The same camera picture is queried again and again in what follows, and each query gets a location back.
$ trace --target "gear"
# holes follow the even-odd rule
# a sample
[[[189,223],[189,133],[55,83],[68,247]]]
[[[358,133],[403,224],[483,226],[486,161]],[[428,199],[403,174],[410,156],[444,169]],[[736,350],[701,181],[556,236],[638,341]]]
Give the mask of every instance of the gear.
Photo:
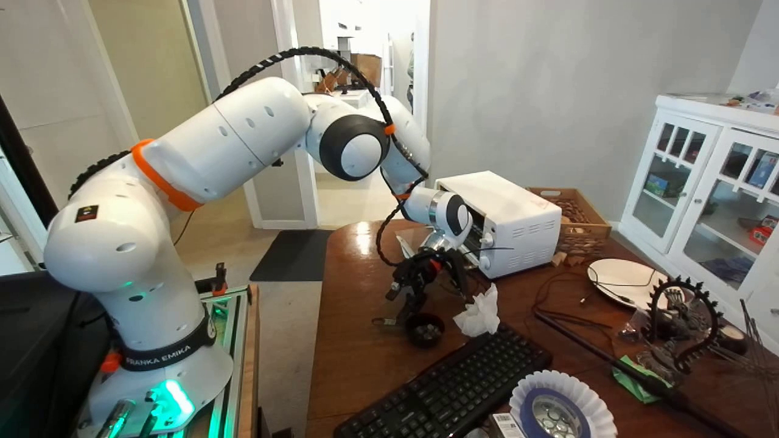
[[[689,372],[689,362],[708,349],[718,332],[720,315],[701,282],[672,279],[652,287],[646,336],[663,344],[672,367]]]

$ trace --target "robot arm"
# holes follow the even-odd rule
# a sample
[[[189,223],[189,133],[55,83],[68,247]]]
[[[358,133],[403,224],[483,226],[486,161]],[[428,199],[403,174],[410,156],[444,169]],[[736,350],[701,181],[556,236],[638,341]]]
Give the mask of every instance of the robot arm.
[[[58,282],[102,302],[125,359],[115,376],[95,382],[84,423],[106,423],[119,401],[148,399],[174,382],[189,409],[171,418],[161,415],[157,433],[179,432],[225,389],[234,365],[208,344],[208,316],[195,279],[175,253],[171,223],[175,212],[230,196],[299,141],[344,181],[381,169],[410,220],[451,241],[468,234],[462,199],[419,186],[428,141],[403,106],[392,112],[395,133],[384,133],[376,107],[304,97],[294,85],[265,78],[165,136],[137,145],[73,192],[49,226],[45,263]]]

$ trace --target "keyboard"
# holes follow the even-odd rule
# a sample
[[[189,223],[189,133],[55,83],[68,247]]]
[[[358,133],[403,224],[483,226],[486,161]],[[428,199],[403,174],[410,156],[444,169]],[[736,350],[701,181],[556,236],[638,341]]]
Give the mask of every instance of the keyboard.
[[[517,382],[552,365],[552,355],[514,330],[468,341],[339,423],[337,438],[465,435],[501,409]]]

